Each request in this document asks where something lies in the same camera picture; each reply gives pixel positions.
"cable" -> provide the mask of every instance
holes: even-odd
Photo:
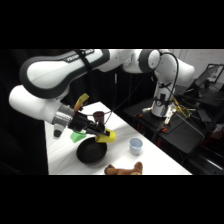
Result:
[[[107,124],[107,122],[110,120],[111,115],[114,111],[114,107],[116,105],[116,101],[117,101],[117,73],[115,73],[115,95],[114,95],[114,103],[113,103],[113,107],[112,107],[112,111],[110,113],[110,116],[108,117],[107,121],[104,123],[104,126]]]
[[[172,91],[170,93],[170,97],[169,97],[169,99],[167,101],[167,106],[166,107],[168,107],[169,106],[169,101],[170,101],[170,99],[172,97],[173,91],[174,91],[176,83],[177,83],[177,78],[178,78],[178,75],[179,75],[179,62],[178,62],[176,56],[174,54],[170,53],[170,52],[164,52],[164,53],[161,54],[161,56],[165,55],[165,54],[169,54],[169,55],[173,56],[174,59],[176,60],[176,63],[177,63],[177,71],[176,71],[176,77],[175,77],[174,84],[173,84],[173,89],[172,89]]]
[[[147,74],[142,78],[142,80],[139,82],[138,86],[132,91],[132,93],[120,104],[118,105],[114,110],[111,110],[109,112],[106,112],[104,114],[109,114],[111,112],[116,111],[118,108],[120,108],[134,93],[135,91],[138,89],[138,87],[142,84],[142,82],[144,81],[144,79],[146,78]]]
[[[187,157],[182,161],[182,165],[183,165],[186,159],[193,153],[193,151],[205,140],[205,136],[197,128],[195,128],[193,125],[188,123],[185,119],[183,119],[178,113],[176,113],[176,115],[202,136],[202,140],[193,148],[191,153],[189,153],[189,155],[187,155]]]
[[[175,77],[175,80],[174,80],[173,88],[172,88],[172,91],[170,92],[170,96],[169,96],[169,99],[167,101],[167,104],[164,107],[165,109],[167,109],[168,106],[169,106],[170,99],[171,99],[172,95],[174,95],[173,92],[174,92],[174,89],[175,89],[175,86],[176,86],[176,83],[177,83],[177,78],[178,78],[178,75],[179,75],[179,62],[178,62],[176,56],[174,54],[170,53],[170,52],[164,52],[164,53],[160,53],[160,54],[161,54],[161,56],[163,56],[165,54],[171,55],[175,59],[175,61],[177,63],[177,71],[176,71],[176,77]],[[165,116],[165,113],[163,113],[162,117],[160,118],[160,121],[159,121],[158,126],[157,126],[157,130],[158,130],[159,125],[161,123],[161,120],[164,118],[164,116]]]
[[[208,151],[210,151],[210,152],[214,153],[215,155],[217,155],[217,156],[221,157],[222,159],[224,159],[224,157],[222,157],[220,154],[218,154],[218,153],[212,151],[211,149],[209,149],[209,148],[207,148],[207,147],[201,146],[201,148],[203,148],[203,149],[207,149]]]
[[[217,90],[220,90],[218,87],[216,87],[216,86],[210,86],[210,87],[214,87],[214,88],[216,88]]]

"black bowl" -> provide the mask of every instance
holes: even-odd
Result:
[[[80,162],[86,165],[96,165],[107,153],[106,143],[96,143],[95,138],[89,138],[78,147],[76,155]]]

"brown object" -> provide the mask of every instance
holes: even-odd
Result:
[[[102,111],[98,111],[93,114],[95,122],[100,121],[102,124],[104,124],[104,116],[104,112]]]
[[[139,175],[141,176],[142,175],[142,171],[143,171],[143,165],[142,163],[136,163],[135,164],[135,167],[133,170],[124,170],[124,169],[116,169],[115,167],[113,167],[112,165],[109,165],[104,173],[108,176],[136,176],[136,175]]]

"blue cup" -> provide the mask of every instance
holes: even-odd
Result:
[[[138,138],[132,138],[130,140],[130,151],[134,156],[138,156],[142,150],[143,142]]]

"wall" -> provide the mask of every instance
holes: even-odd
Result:
[[[194,78],[198,78],[208,64],[224,64],[224,49],[170,49],[182,61],[195,67]],[[218,83],[224,83],[224,72]]]

